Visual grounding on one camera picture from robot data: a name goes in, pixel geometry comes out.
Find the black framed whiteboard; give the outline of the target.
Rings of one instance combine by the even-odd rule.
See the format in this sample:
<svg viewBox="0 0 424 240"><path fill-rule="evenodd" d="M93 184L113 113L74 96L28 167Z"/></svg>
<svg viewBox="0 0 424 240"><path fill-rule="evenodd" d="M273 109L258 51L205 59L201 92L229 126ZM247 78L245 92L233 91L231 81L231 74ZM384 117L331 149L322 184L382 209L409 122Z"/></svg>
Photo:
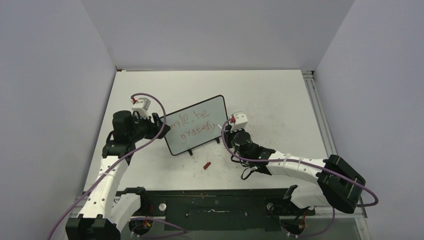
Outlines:
<svg viewBox="0 0 424 240"><path fill-rule="evenodd" d="M166 114L165 124L170 130L165 141L172 156L216 140L220 126L228 119L225 98L217 95L188 107Z"/></svg>

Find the red marker cap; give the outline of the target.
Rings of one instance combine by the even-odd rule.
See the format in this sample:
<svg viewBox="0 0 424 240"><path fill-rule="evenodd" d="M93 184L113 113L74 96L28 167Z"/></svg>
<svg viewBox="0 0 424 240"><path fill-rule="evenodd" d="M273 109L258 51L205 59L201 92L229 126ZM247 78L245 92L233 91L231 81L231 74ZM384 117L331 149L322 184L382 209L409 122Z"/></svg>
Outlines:
<svg viewBox="0 0 424 240"><path fill-rule="evenodd" d="M206 170L212 163L209 161L204 166L203 169Z"/></svg>

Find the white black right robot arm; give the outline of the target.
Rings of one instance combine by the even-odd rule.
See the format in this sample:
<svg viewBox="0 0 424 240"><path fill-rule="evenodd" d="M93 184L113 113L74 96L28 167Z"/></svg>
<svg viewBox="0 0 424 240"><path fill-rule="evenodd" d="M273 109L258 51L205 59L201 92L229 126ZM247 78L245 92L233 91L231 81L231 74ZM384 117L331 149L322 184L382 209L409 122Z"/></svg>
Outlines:
<svg viewBox="0 0 424 240"><path fill-rule="evenodd" d="M223 140L233 157L251 172L269 176L286 176L311 183L310 186L290 187L283 199L283 209L296 214L301 209L329 205L352 214L358 206L365 179L341 156L331 154L324 159L302 158L260 146L244 129L223 130Z"/></svg>

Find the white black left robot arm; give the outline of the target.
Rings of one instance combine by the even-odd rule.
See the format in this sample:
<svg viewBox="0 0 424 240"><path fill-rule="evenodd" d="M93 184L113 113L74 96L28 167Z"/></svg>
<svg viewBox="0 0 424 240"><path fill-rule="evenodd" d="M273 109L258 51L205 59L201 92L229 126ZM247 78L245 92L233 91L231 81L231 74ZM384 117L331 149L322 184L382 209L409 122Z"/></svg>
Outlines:
<svg viewBox="0 0 424 240"><path fill-rule="evenodd" d="M149 210L145 189L125 193L115 203L118 186L137 151L136 143L162 139L171 129L154 112L142 117L138 111L121 110L113 114L112 131L102 149L102 159L96 181L82 196L85 204L77 217L65 225L69 240L119 240L131 214L144 215Z"/></svg>

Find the black base frame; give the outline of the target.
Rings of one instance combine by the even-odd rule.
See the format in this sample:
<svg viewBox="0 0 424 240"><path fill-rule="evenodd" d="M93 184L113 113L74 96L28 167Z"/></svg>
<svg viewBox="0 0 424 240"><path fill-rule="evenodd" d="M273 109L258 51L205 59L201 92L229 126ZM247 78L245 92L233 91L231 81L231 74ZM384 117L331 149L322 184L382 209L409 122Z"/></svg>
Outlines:
<svg viewBox="0 0 424 240"><path fill-rule="evenodd" d="M320 227L318 212L291 202L290 188L227 190L147 190L135 217L163 217L189 231L267 232L319 235L335 226L336 215Z"/></svg>

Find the aluminium rail frame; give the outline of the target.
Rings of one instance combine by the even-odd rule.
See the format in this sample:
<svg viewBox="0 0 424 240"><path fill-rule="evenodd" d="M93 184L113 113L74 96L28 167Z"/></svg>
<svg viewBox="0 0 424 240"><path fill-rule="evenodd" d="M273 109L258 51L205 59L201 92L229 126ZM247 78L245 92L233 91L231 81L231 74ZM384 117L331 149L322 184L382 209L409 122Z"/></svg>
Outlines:
<svg viewBox="0 0 424 240"><path fill-rule="evenodd" d="M314 78L314 71L302 70L301 74L306 86L307 93L309 95L309 99L310 99L311 106L312 106L312 109L318 124L318 128L320 131L320 135L323 141L325 151L327 155L330 155L330 154L337 155L338 152L336 150L333 136L331 134L331 130L324 113L324 108L318 94L316 81Z"/></svg>

